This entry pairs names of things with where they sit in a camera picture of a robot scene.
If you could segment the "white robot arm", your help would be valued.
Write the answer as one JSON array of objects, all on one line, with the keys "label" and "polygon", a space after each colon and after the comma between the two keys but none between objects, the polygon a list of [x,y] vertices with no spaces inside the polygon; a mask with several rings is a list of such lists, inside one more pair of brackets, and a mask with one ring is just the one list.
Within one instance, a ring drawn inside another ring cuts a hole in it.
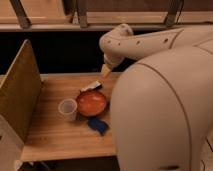
[{"label": "white robot arm", "polygon": [[213,129],[213,25],[104,34],[103,72],[135,63],[114,85],[110,114],[121,171],[199,171]]}]

